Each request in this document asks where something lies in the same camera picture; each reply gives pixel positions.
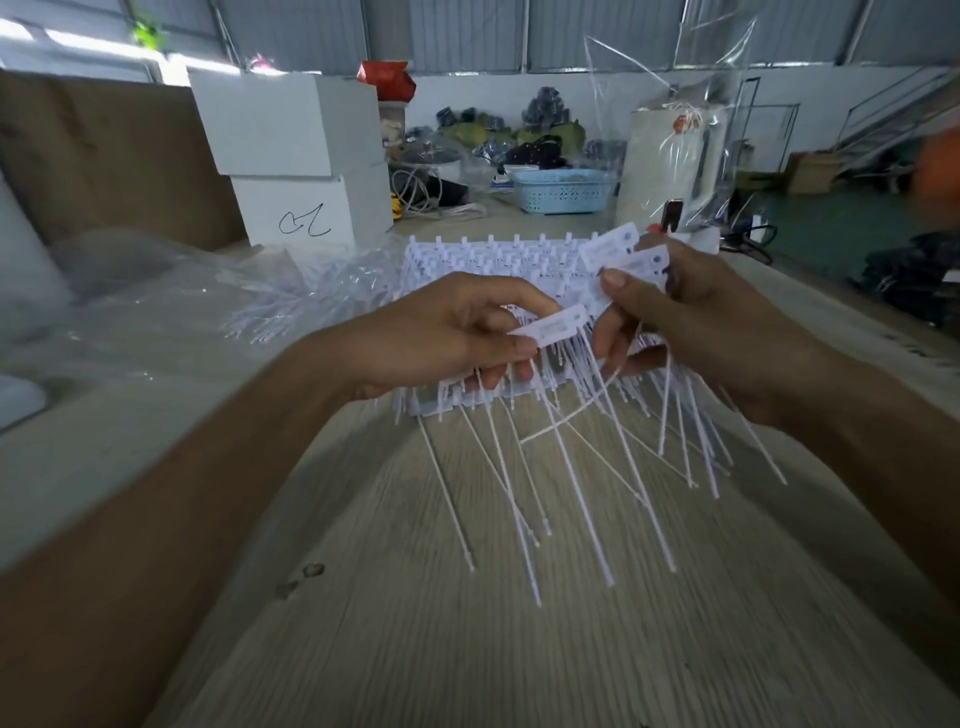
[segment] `left hand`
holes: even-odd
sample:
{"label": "left hand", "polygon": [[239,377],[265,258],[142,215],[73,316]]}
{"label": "left hand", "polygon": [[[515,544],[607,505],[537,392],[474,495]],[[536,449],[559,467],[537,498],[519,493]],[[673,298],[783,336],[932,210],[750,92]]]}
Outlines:
{"label": "left hand", "polygon": [[[355,399],[379,397],[397,387],[417,387],[479,369],[493,389],[515,363],[522,379],[537,344],[512,336],[519,326],[505,305],[549,316],[560,305],[523,279],[452,273],[372,313],[318,332],[338,353]],[[473,376],[468,388],[476,387]]]}

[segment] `ceiling light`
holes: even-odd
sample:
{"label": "ceiling light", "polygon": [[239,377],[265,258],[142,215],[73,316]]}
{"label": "ceiling light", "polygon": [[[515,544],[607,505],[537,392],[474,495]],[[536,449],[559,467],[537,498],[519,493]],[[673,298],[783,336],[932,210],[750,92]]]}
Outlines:
{"label": "ceiling light", "polygon": [[33,40],[25,25],[14,23],[12,20],[0,17],[0,37],[8,37],[13,40]]}
{"label": "ceiling light", "polygon": [[187,68],[196,68],[199,71],[215,71],[217,73],[229,73],[231,76],[239,76],[240,69],[235,65],[223,63],[221,61],[207,61],[206,59],[196,59],[192,56],[184,56],[180,53],[171,53],[169,61],[172,63],[182,63]]}
{"label": "ceiling light", "polygon": [[63,33],[61,31],[46,30],[45,33],[55,43],[67,48],[106,53],[111,56],[123,56],[139,61],[161,61],[163,59],[163,56],[157,51],[130,45],[129,43],[117,43],[113,40],[100,40],[96,37],[78,36],[74,33]]}

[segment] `handwritten marking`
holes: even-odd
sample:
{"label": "handwritten marking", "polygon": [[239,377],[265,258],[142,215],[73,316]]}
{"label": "handwritten marking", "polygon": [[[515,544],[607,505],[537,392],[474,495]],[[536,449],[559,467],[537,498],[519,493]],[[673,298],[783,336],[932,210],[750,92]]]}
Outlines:
{"label": "handwritten marking", "polygon": [[300,220],[313,215],[313,217],[310,218],[310,222],[306,225],[306,233],[310,237],[320,237],[321,235],[326,235],[328,232],[333,230],[333,228],[327,228],[323,232],[313,232],[313,224],[317,222],[317,215],[320,214],[320,209],[323,206],[324,203],[320,203],[309,212],[304,212],[303,215],[299,215],[297,217],[294,216],[293,212],[286,212],[283,217],[280,218],[280,223],[277,227],[284,235],[290,235],[298,230],[302,230],[303,223],[300,222]]}

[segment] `electrical cable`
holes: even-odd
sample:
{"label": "electrical cable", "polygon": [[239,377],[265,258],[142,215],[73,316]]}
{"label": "electrical cable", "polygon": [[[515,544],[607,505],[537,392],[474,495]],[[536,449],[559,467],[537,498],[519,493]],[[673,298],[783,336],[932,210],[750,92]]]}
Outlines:
{"label": "electrical cable", "polygon": [[[758,230],[773,231],[773,234],[763,242],[755,243],[749,238],[749,235],[751,232]],[[764,248],[770,245],[770,243],[777,238],[778,232],[779,229],[772,223],[754,225],[742,231],[728,232],[721,238],[720,250],[724,253],[737,253],[739,255],[746,255],[747,257],[753,258],[757,262],[763,263],[763,265],[773,265],[773,256],[767,253]]]}
{"label": "electrical cable", "polygon": [[[471,215],[472,217],[487,217],[487,209],[477,203],[467,203],[458,205],[449,209],[440,207],[440,200],[444,196],[444,178],[440,175],[440,170],[431,164],[408,164],[405,162],[392,161],[391,166],[396,169],[390,175],[390,188],[395,192],[400,200],[404,215],[414,217],[427,217],[434,220],[440,220],[445,217],[457,217],[461,215]],[[433,175],[437,180],[437,196],[430,197],[426,182],[418,175],[418,172]],[[405,175],[406,182],[397,175]]]}

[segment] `finger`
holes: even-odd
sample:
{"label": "finger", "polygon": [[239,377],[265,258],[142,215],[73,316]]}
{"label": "finger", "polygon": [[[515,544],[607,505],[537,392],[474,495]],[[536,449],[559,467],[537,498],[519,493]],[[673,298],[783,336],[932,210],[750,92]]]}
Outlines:
{"label": "finger", "polygon": [[657,345],[647,347],[628,357],[623,365],[622,376],[636,376],[666,366],[666,347]]}
{"label": "finger", "polygon": [[519,328],[520,322],[506,308],[492,305],[480,311],[476,325],[486,331],[507,333]]}
{"label": "finger", "polygon": [[607,269],[600,276],[604,293],[637,321],[661,331],[674,329],[683,314],[683,305],[670,299],[650,283],[635,279],[623,271]]}
{"label": "finger", "polygon": [[529,336],[509,333],[468,334],[467,366],[491,369],[501,364],[529,359],[537,353],[537,342]]}
{"label": "finger", "polygon": [[636,319],[616,303],[607,307],[593,325],[593,353],[598,359],[609,359],[613,343],[625,339],[624,329],[636,328]]}
{"label": "finger", "polygon": [[613,338],[610,350],[607,352],[607,360],[604,362],[600,374],[604,378],[613,376],[613,373],[627,362],[627,351],[629,349],[630,341],[627,339],[627,335],[621,331]]}
{"label": "finger", "polygon": [[500,383],[500,379],[507,374],[507,365],[500,364],[497,367],[490,367],[489,369],[481,370],[480,372],[480,381],[483,382],[485,389],[496,389],[496,385]]}
{"label": "finger", "polygon": [[520,381],[530,381],[534,378],[534,368],[529,361],[518,361],[514,364],[514,376]]}
{"label": "finger", "polygon": [[561,310],[559,303],[533,283],[509,276],[463,278],[469,302],[475,306],[517,305],[541,318]]}

